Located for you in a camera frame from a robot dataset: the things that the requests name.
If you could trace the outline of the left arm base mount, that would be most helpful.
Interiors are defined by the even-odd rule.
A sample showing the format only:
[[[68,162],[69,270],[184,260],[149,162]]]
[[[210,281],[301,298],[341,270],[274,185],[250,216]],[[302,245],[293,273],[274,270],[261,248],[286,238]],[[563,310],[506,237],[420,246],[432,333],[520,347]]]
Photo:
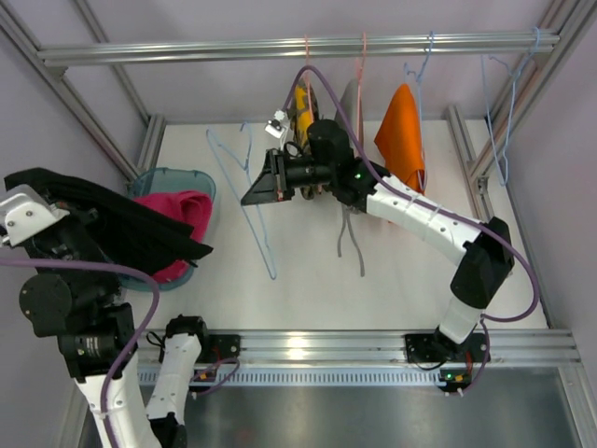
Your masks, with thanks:
[[[203,367],[192,373],[189,392],[197,396],[212,394],[226,385],[241,367],[239,354],[241,336],[237,334],[212,334],[198,361]]]

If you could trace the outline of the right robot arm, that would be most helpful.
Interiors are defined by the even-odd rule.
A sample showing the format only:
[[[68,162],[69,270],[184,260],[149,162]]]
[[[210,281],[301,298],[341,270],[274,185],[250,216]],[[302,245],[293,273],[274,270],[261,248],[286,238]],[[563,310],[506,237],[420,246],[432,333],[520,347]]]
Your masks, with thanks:
[[[349,135],[330,119],[307,130],[309,152],[267,151],[261,173],[242,196],[243,206],[291,200],[296,189],[321,186],[342,204],[385,219],[430,244],[456,267],[448,310],[428,347],[446,359],[461,352],[514,267],[509,227],[494,217],[464,223],[413,192],[377,163],[356,157]]]

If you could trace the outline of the black trousers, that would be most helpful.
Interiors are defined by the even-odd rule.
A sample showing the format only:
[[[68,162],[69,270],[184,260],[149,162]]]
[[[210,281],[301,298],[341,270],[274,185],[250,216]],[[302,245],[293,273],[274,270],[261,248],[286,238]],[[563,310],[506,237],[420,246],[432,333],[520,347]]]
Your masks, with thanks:
[[[155,275],[177,261],[195,261],[213,249],[192,236],[192,227],[89,180],[45,168],[19,171],[4,178],[7,189],[27,185],[52,201],[84,211],[98,220],[88,226],[92,239],[113,262]]]

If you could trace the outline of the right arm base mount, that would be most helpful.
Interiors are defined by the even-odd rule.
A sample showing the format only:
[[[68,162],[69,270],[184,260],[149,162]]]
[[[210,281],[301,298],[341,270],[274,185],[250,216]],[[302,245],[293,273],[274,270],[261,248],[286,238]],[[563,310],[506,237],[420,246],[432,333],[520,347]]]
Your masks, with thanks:
[[[438,375],[437,388],[448,396],[462,397],[491,360],[489,334],[471,332],[455,343],[439,332],[407,333],[404,336],[409,364]]]

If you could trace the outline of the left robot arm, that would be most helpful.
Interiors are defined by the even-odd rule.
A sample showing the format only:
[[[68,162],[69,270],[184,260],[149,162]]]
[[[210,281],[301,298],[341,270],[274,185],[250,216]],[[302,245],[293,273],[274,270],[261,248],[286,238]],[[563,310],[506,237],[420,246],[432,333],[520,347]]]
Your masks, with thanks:
[[[40,267],[19,302],[36,336],[56,338],[104,447],[185,447],[185,405],[206,325],[183,315],[168,323],[158,380],[144,401],[132,308],[116,302],[119,293],[110,272]]]

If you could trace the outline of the pink trousers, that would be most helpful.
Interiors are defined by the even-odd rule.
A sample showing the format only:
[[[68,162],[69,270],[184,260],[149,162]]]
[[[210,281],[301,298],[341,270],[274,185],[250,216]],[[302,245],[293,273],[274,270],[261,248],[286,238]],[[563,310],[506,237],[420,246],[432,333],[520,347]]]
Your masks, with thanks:
[[[213,249],[203,242],[212,217],[214,204],[207,193],[197,190],[150,193],[134,199],[137,203],[167,218],[190,227],[183,232],[182,248],[186,254],[157,271],[153,278],[161,287],[173,287],[177,281]]]

